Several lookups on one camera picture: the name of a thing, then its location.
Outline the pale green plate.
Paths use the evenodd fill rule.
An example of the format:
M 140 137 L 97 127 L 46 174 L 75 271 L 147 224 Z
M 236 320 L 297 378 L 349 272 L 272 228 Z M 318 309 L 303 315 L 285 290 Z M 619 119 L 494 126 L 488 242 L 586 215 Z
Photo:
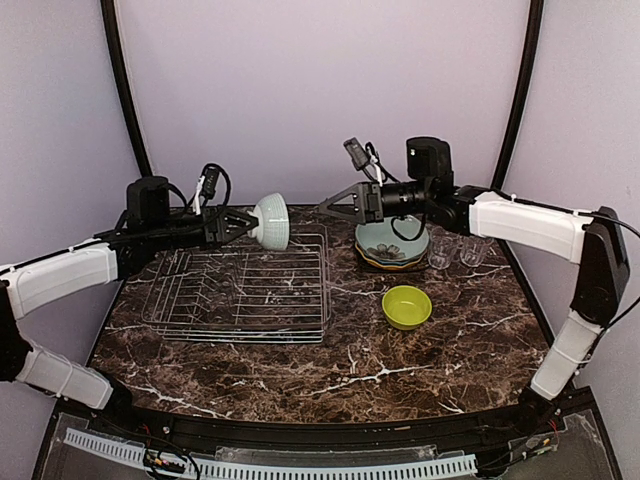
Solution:
M 362 251 L 379 259 L 400 260 L 422 255 L 428 248 L 430 237 L 427 227 L 412 216 L 392 221 L 357 225 L 355 240 Z

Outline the light teal checkered bowl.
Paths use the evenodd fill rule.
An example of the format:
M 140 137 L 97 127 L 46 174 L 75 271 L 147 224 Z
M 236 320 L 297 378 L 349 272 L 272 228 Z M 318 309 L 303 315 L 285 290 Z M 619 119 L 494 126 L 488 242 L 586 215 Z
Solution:
M 290 221 L 286 202 L 280 193 L 272 193 L 261 200 L 249 211 L 249 215 L 258 221 L 258 225 L 247 235 L 257 241 L 266 250 L 284 251 L 290 238 Z

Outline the blue polka dot plate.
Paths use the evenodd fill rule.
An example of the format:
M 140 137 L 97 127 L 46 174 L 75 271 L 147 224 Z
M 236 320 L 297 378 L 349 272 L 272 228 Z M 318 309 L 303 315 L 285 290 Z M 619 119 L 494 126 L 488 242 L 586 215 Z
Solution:
M 384 263 L 386 263 L 386 262 L 403 262 L 403 261 L 411 261 L 411 260 L 416 259 L 416 258 L 418 258 L 418 257 L 422 257 L 422 259 L 423 259 L 423 258 L 424 258 L 424 256 L 425 256 L 425 254 L 422 254 L 422 255 L 419 255 L 419 256 L 416 256 L 416 257 L 413 257 L 413 258 L 409 258 L 409 259 L 400 259 L 400 260 L 395 259 L 395 260 L 389 260 L 389 259 L 379 259 L 379 258 L 376 258 L 376 257 L 374 257 L 373 255 L 371 255 L 371 254 L 369 254 L 369 253 L 366 253 L 366 252 L 364 252 L 364 251 L 362 251 L 362 250 L 357 250 L 357 252 L 358 252 L 358 254 L 359 254 L 359 255 L 366 255 L 366 256 L 368 256 L 368 257 L 371 257 L 371 258 L 373 258 L 373 259 L 375 259 L 375 260 L 377 260 L 377 261 L 381 261 L 381 262 L 384 262 Z

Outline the yellow polka dot plate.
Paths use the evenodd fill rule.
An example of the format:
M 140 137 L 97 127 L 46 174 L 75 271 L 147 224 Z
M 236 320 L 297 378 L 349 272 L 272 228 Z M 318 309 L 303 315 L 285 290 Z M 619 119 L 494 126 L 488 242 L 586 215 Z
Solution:
M 360 255 L 360 259 L 363 260 L 364 262 L 366 262 L 368 265 L 377 268 L 379 270 L 384 270 L 384 271 L 392 271 L 392 272 L 399 272 L 399 271 L 408 271 L 412 268 L 415 268 L 418 266 L 418 264 L 422 261 L 422 257 L 418 257 L 416 259 L 413 259 L 411 261 L 403 261 L 403 262 L 381 262 L 381 261 L 377 261 L 371 257 L 368 257 L 366 255 Z

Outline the clear ribbed glass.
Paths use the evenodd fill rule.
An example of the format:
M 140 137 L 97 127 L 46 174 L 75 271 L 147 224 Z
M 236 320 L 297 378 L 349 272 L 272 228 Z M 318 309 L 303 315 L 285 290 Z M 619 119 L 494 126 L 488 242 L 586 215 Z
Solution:
M 432 228 L 429 235 L 428 263 L 436 270 L 445 270 L 451 265 L 458 251 L 459 236 L 447 232 L 442 227 Z

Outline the black square floral plate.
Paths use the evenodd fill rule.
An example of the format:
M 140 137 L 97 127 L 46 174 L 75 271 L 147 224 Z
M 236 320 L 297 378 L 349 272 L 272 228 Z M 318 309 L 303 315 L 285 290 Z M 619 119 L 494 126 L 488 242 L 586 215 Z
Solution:
M 419 273 L 429 269 L 429 266 L 411 264 L 411 265 L 380 265 L 376 263 L 359 262 L 358 268 L 368 273 L 389 273 L 389 274 L 412 274 Z

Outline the lime green bowl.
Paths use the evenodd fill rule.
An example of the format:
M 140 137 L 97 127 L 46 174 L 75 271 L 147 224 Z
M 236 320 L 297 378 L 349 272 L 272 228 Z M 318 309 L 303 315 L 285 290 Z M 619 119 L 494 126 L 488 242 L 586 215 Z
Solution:
M 433 311 L 432 301 L 422 290 L 398 285 L 389 289 L 381 301 L 387 322 L 401 331 L 411 331 L 423 325 Z

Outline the clear faceted glass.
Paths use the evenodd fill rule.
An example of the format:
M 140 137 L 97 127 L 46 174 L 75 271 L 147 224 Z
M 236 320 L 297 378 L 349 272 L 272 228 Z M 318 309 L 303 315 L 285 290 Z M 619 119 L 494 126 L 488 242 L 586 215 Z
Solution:
M 480 266 L 492 244 L 493 240 L 491 238 L 465 237 L 461 244 L 460 261 L 470 268 Z

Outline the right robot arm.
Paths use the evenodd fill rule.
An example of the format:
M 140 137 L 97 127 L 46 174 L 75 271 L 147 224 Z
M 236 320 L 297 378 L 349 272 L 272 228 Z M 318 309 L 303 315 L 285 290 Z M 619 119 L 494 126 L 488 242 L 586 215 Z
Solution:
M 571 210 L 508 195 L 497 189 L 454 183 L 451 150 L 435 137 L 406 142 L 406 182 L 379 163 L 371 146 L 355 139 L 343 144 L 357 170 L 376 173 L 323 201 L 321 213 L 365 225 L 421 214 L 443 229 L 531 247 L 579 267 L 567 320 L 529 388 L 555 399 L 588 361 L 604 334 L 629 314 L 620 302 L 630 277 L 623 233 L 628 224 L 607 207 Z

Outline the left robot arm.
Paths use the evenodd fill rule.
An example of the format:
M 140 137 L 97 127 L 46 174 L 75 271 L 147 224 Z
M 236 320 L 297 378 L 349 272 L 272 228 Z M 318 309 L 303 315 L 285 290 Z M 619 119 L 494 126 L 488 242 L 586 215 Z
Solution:
M 36 260 L 1 269 L 1 379 L 103 410 L 116 383 L 56 354 L 20 333 L 18 320 L 30 312 L 89 287 L 139 273 L 159 252 L 216 249 L 243 234 L 261 239 L 264 215 L 226 204 L 170 209 L 176 188 L 162 176 L 141 178 L 126 191 L 126 209 L 112 230 Z

